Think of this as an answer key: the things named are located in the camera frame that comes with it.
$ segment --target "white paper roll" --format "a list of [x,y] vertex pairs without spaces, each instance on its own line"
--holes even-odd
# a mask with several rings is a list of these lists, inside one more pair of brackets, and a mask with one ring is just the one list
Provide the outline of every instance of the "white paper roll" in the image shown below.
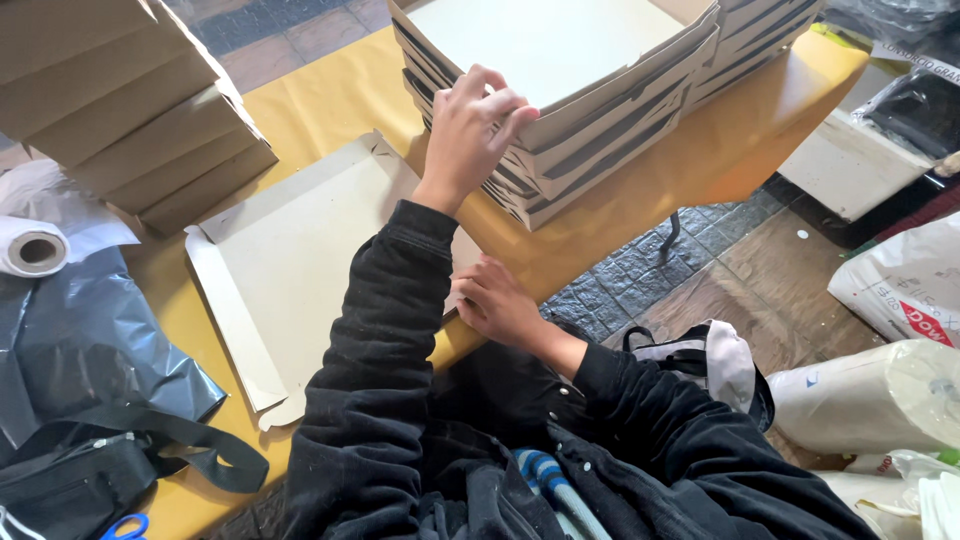
[[822,454],[960,448],[960,351],[898,341],[767,378],[774,425]]
[[0,272],[21,278],[42,278],[59,272],[70,244],[56,225],[0,216]]

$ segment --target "red logo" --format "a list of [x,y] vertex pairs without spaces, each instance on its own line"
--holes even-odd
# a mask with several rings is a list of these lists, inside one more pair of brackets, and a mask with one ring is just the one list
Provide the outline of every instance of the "red logo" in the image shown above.
[[903,314],[906,315],[906,320],[913,330],[948,347],[953,347],[953,342],[947,337],[947,333],[944,332],[943,327],[936,319],[910,306],[903,300],[900,301],[900,305],[903,306]]

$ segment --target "yellow tablecloth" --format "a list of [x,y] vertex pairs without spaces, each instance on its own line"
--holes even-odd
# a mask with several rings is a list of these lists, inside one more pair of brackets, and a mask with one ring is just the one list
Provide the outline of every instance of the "yellow tablecloth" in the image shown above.
[[[457,217],[484,252],[503,260],[538,301],[545,300],[678,207],[746,199],[840,102],[866,60],[859,51],[807,33],[791,52],[689,115],[536,233],[480,192],[468,197]],[[209,215],[373,129],[421,173],[428,134],[403,89],[402,67],[388,28],[244,96],[280,162]],[[125,249],[131,275],[171,341],[230,394],[210,424],[267,456],[268,489],[286,473],[293,427],[258,430],[198,291],[183,239],[180,234]],[[479,336],[455,319],[438,333],[430,359],[448,365],[479,343]],[[162,540],[201,535],[251,498],[219,491],[188,469],[160,481],[147,504],[148,535]]]

